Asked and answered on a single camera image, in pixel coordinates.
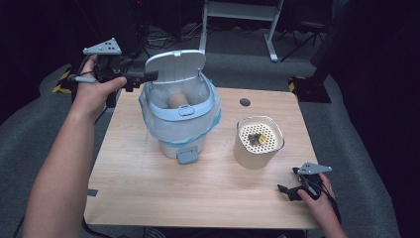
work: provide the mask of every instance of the perforated lid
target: perforated lid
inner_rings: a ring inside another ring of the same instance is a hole
[[[146,71],[158,71],[154,83],[169,83],[198,76],[206,57],[197,50],[168,52],[151,57],[146,62]]]

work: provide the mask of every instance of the hand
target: hand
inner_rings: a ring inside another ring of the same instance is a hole
[[[96,56],[91,56],[83,67],[81,73],[84,77],[92,77],[93,73],[89,73],[95,66]],[[127,83],[125,77],[117,77],[110,81],[99,83],[79,82],[77,88],[77,95],[71,106],[72,113],[77,113],[82,116],[88,116],[90,119],[96,120],[99,116],[105,100],[113,91],[123,87]]]
[[[319,174],[319,176],[322,183],[330,192],[330,195],[334,197],[333,188],[328,178],[324,174]],[[322,192],[320,197],[316,200],[312,199],[312,197],[303,189],[299,189],[297,193],[302,200],[305,201],[315,220],[321,225],[326,237],[347,237],[340,225],[331,201],[324,192]]]

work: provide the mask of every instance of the person's left hand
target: person's left hand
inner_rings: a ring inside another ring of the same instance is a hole
[[[94,78],[93,72],[90,73],[90,71],[93,70],[95,61],[96,56],[91,56],[86,62],[81,72],[84,77]],[[98,81],[93,83],[79,82],[77,95],[71,106],[71,111],[96,120],[105,104],[108,94],[123,87],[126,83],[127,79],[125,77],[117,77],[104,83],[99,83]]]

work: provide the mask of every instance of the forearm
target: forearm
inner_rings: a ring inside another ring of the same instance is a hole
[[[31,191],[25,237],[79,235],[93,143],[94,119],[70,110]]]

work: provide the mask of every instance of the wooden table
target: wooden table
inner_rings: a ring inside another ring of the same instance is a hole
[[[197,162],[167,158],[148,133],[138,98],[122,92],[94,166],[85,217],[88,224],[319,228],[303,201],[289,201],[277,184],[299,185],[293,167],[317,163],[292,93],[218,88],[220,124],[206,137]],[[241,98],[251,100],[249,107]],[[237,122],[271,117],[285,146],[260,170],[241,167],[233,156]]]

